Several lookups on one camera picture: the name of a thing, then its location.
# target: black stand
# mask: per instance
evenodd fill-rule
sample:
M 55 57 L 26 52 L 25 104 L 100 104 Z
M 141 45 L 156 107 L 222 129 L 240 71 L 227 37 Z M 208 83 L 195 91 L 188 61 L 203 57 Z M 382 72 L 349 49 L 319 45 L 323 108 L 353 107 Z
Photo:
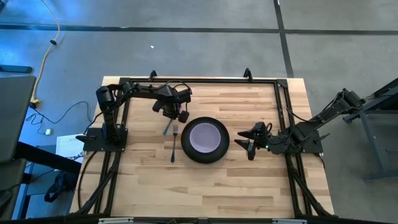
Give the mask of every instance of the black stand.
M 0 65 L 0 72 L 30 73 L 32 72 L 32 70 L 33 68 L 30 66 Z
M 249 82 L 253 81 L 253 76 L 251 75 L 250 69 L 246 68 L 243 74 L 243 78 L 248 78 Z
M 119 128 L 121 140 L 117 144 L 108 142 L 104 138 L 102 128 L 90 128 L 86 136 L 77 136 L 76 138 L 85 143 L 84 151 L 122 152 L 126 147 L 128 132 L 127 128 Z
M 17 143 L 14 158 L 26 159 L 36 164 L 49 166 L 54 169 L 63 170 L 74 174 L 79 173 L 81 166 L 79 162 L 52 154 L 51 152 L 46 152 L 23 142 Z
M 156 71 L 153 70 L 153 71 L 150 73 L 148 80 L 151 82 L 151 81 L 154 79 L 154 77 L 156 77 L 156 76 L 157 76 Z
M 395 147 L 385 148 L 379 145 L 382 140 L 379 140 L 377 130 L 371 128 L 372 120 L 368 117 L 369 114 L 372 114 L 374 118 L 382 117 L 384 114 L 398 114 L 398 78 L 375 91 L 371 96 L 373 96 L 373 99 L 367 102 L 360 111 L 345 116 L 343 120 L 346 123 L 351 123 L 354 119 L 361 118 L 366 136 L 371 143 L 374 157 L 377 159 L 378 171 L 365 175 L 363 179 L 372 181 L 398 177 L 398 169 L 395 169 L 390 162 L 390 152 L 397 152 L 398 150 Z

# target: yellow cable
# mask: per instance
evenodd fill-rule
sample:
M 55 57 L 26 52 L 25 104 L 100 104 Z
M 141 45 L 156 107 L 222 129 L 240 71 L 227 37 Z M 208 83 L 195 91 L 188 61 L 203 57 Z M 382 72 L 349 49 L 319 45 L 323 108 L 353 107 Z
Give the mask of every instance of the yellow cable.
M 60 24 L 59 24 L 59 22 L 58 22 L 57 17 L 56 17 L 55 14 L 54 14 L 54 12 L 53 12 L 53 11 L 51 10 L 51 8 L 47 5 L 47 3 L 45 3 L 44 0 L 42 0 L 42 2 L 45 4 L 45 6 L 47 7 L 47 9 L 49 9 L 49 11 L 51 12 L 51 14 L 53 15 L 53 17 L 54 17 L 54 19 L 55 19 L 55 22 L 57 23 L 58 32 L 57 32 L 57 35 L 55 36 L 55 38 L 53 39 L 54 42 L 57 43 L 58 36 L 60 35 Z M 40 79 L 42 78 L 43 69 L 44 69 L 44 64 L 45 64 L 45 59 L 46 59 L 47 56 L 49 55 L 49 52 L 50 52 L 52 46 L 53 46 L 53 44 L 50 44 L 49 48 L 47 49 L 47 51 L 46 51 L 45 54 L 44 54 L 43 61 L 42 61 L 42 66 L 40 67 L 39 76 L 37 77 L 36 83 L 35 83 L 35 85 L 34 85 L 34 87 L 33 87 L 33 94 L 32 94 L 32 98 L 30 99 L 30 102 L 31 102 L 31 103 L 35 103 L 35 104 L 40 103 L 40 100 L 36 98 L 37 86 L 39 85 L 39 81 L 40 81 Z

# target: white paper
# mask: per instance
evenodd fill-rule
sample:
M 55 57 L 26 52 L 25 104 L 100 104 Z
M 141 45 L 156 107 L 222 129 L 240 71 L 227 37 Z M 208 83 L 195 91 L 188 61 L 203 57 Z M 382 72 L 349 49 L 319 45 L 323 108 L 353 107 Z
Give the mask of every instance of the white paper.
M 63 157 L 73 157 L 83 155 L 83 146 L 85 145 L 80 140 L 76 139 L 76 136 L 81 134 L 72 134 L 68 136 L 57 137 L 57 146 L 55 153 Z M 83 157 L 75 160 L 76 162 L 82 163 Z

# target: black metal frame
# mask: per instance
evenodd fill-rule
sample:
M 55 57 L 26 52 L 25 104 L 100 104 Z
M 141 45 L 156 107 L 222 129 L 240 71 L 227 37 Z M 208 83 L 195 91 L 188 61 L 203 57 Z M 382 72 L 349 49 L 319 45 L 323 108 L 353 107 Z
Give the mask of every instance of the black metal frame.
M 279 124 L 281 130 L 286 129 L 286 124 L 284 120 L 284 112 L 282 109 L 282 101 L 280 97 L 280 88 L 283 89 L 284 96 L 285 96 L 285 102 L 286 102 L 286 107 L 292 110 L 292 103 L 290 101 L 290 94 L 289 94 L 289 87 L 287 85 L 287 80 L 286 79 L 253 79 L 250 70 L 247 68 L 244 73 L 244 78 L 166 78 L 166 77 L 158 77 L 156 75 L 155 71 L 152 71 L 150 74 L 149 78 L 120 78 L 119 84 L 134 80 L 135 82 L 151 82 L 151 83 L 165 83 L 170 80 L 178 80 L 178 81 L 183 81 L 185 83 L 250 83 L 250 84 L 272 84 L 274 86 L 274 91 L 275 91 L 275 98 L 277 102 L 277 110 L 278 110 L 278 115 L 279 115 Z M 122 121 L 121 121 L 121 126 L 122 128 L 126 128 L 126 123 L 127 123 L 127 115 L 129 111 L 129 105 L 130 105 L 130 100 L 127 100 L 124 103 L 124 109 L 123 109 L 123 116 L 122 116 Z M 118 110 L 115 111 L 115 119 L 118 117 Z M 294 118 L 291 114 L 288 114 L 289 116 L 289 123 L 290 125 L 294 124 Z M 286 154 L 286 164 L 289 166 L 289 161 L 291 162 L 291 158 L 289 158 L 291 155 Z M 108 170 L 108 163 L 109 163 L 109 158 L 111 157 L 111 152 L 105 152 L 104 156 L 104 161 L 103 161 L 103 166 L 101 170 L 101 175 L 99 178 L 99 182 L 101 183 L 104 180 L 104 176 L 106 175 L 106 172 Z M 306 180 L 305 180 L 305 173 L 304 173 L 304 168 L 303 168 L 303 161 L 301 158 L 301 155 L 296 156 L 296 163 L 298 166 L 298 176 L 302 180 L 302 182 L 306 185 Z M 113 175 L 110 186 L 109 186 L 109 193 L 108 193 L 108 200 L 106 203 L 106 208 L 104 210 L 105 214 L 110 215 L 111 209 L 112 209 L 112 203 L 113 203 L 113 196 L 114 196 L 114 190 L 116 186 L 116 179 L 117 179 L 117 172 Z M 290 193 L 292 194 L 292 203 L 293 203 L 293 208 L 294 208 L 294 215 L 295 217 L 298 217 L 299 215 L 302 215 L 302 212 L 300 211 L 299 207 L 299 200 L 297 197 L 297 192 L 295 188 L 295 179 L 294 179 L 294 172 L 291 171 L 291 169 L 288 169 L 288 178 L 289 178 L 289 185 L 290 185 Z M 303 197 L 304 197 L 304 204 L 305 204 L 305 214 L 307 215 L 312 215 L 312 209 L 310 205 L 309 198 L 304 194 L 303 192 Z M 99 196 L 98 200 L 95 202 L 95 207 L 94 207 L 94 213 L 99 213 L 100 212 L 100 207 L 101 207 L 101 201 L 102 201 L 102 193 Z
M 375 91 L 371 96 L 372 101 L 366 103 L 363 108 L 355 114 L 345 116 L 343 120 L 351 123 L 354 119 L 360 118 L 364 127 L 366 136 L 368 137 L 375 158 L 377 159 L 378 171 L 363 176 L 366 181 L 379 180 L 391 177 L 398 177 L 398 169 L 393 169 L 389 161 L 389 149 L 379 147 L 374 130 L 369 125 L 368 114 L 398 114 L 396 102 L 398 99 L 398 78 L 388 83 L 386 86 Z
M 23 142 L 17 142 L 14 159 L 26 159 L 54 169 L 78 174 L 81 164 L 71 159 L 39 149 Z
M 160 78 L 152 76 L 149 78 L 120 78 L 119 83 L 128 82 L 129 80 L 134 80 L 135 82 L 153 82 L 153 83 L 164 83 L 171 78 Z M 272 84 L 274 86 L 275 98 L 277 102 L 277 110 L 279 115 L 279 123 L 281 127 L 281 131 L 286 129 L 286 124 L 284 120 L 284 112 L 282 109 L 282 101 L 280 98 L 280 89 L 282 88 L 285 96 L 286 107 L 292 109 L 292 104 L 290 101 L 289 88 L 287 85 L 286 79 L 252 79 L 250 75 L 246 75 L 246 78 L 237 78 L 237 79 L 228 79 L 228 78 L 178 78 L 177 80 L 183 81 L 185 83 L 254 83 L 254 84 Z M 127 114 L 129 111 L 130 100 L 126 100 L 124 103 L 123 116 L 121 121 L 121 127 L 126 128 L 127 123 Z M 118 116 L 119 110 L 115 111 L 115 119 Z M 291 114 L 289 116 L 290 125 L 294 124 L 294 118 Z M 109 159 L 111 157 L 112 152 L 104 152 L 104 161 L 101 170 L 101 175 L 99 178 L 99 185 L 104 185 L 104 181 L 106 180 L 106 174 L 108 172 L 108 164 Z M 104 212 L 100 212 L 101 201 L 102 201 L 102 192 L 99 193 L 98 199 L 95 201 L 93 214 L 69 214 L 64 217 L 48 217 L 48 218 L 35 218 L 28 220 L 16 220 L 14 223 L 98 223 L 100 218 L 111 218 L 111 209 L 113 205 L 113 197 L 114 191 L 116 187 L 116 180 L 118 177 L 118 166 L 121 158 L 122 152 L 115 152 L 115 161 L 117 164 L 116 172 L 112 175 L 109 186 L 108 198 L 105 206 Z M 316 207 L 317 201 L 315 197 L 311 194 L 310 190 L 307 188 L 307 184 L 305 181 L 305 174 L 303 168 L 303 162 L 300 154 L 297 154 L 296 162 L 297 162 L 297 170 L 292 169 L 292 155 L 285 154 L 286 165 L 288 167 L 288 178 L 290 185 L 290 193 L 292 195 L 292 204 L 294 208 L 294 220 L 288 220 L 289 223 L 292 221 L 296 221 L 297 223 L 379 223 L 379 222 L 370 222 L 370 221 L 362 221 L 362 220 L 351 220 L 338 218 L 336 216 L 332 216 L 328 214 L 326 211 L 322 209 L 322 207 Z M 305 205 L 305 214 L 300 211 L 299 200 L 297 198 L 297 191 L 295 187 L 295 183 L 299 184 L 300 188 L 303 192 L 304 197 L 304 205 Z M 317 211 L 320 216 L 312 215 L 312 208 Z M 192 222 L 196 224 L 209 224 L 209 223 L 283 223 L 284 219 L 272 219 L 272 218 L 206 218 L 201 219 L 197 217 L 193 218 L 179 218 L 179 217 L 134 217 L 134 218 L 126 218 L 129 221 L 134 220 L 134 222 L 152 222 L 152 223 L 170 223 L 170 220 L 175 220 L 176 223 L 179 222 Z

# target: metal bracket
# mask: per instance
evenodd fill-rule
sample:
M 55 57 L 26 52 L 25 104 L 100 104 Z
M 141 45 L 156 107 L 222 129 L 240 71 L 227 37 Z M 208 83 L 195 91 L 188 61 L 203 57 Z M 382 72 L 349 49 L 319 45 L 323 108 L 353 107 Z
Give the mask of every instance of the metal bracket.
M 318 130 L 311 134 L 311 137 L 303 145 L 303 153 L 323 153 L 321 140 L 325 136 L 320 137 Z
M 253 82 L 253 76 L 251 75 L 250 69 L 246 68 L 243 74 L 243 78 L 247 78 L 249 82 Z
M 307 221 L 306 220 L 293 220 L 293 219 L 278 218 L 278 219 L 273 219 L 272 223 L 274 223 L 274 224 L 307 224 Z
M 156 76 L 157 76 L 156 71 L 152 70 L 149 75 L 149 81 L 151 82 L 154 79 L 154 77 L 156 77 Z
M 126 147 L 129 130 L 127 128 L 119 129 L 119 132 L 121 138 L 119 144 L 107 142 L 101 128 L 90 128 L 86 136 L 77 136 L 77 139 L 85 143 L 84 151 L 123 152 L 124 147 Z
M 100 218 L 98 223 L 100 224 L 109 224 L 109 223 L 133 223 L 134 218 Z
M 287 80 L 286 79 L 277 79 L 276 82 L 281 85 L 283 88 L 287 88 Z

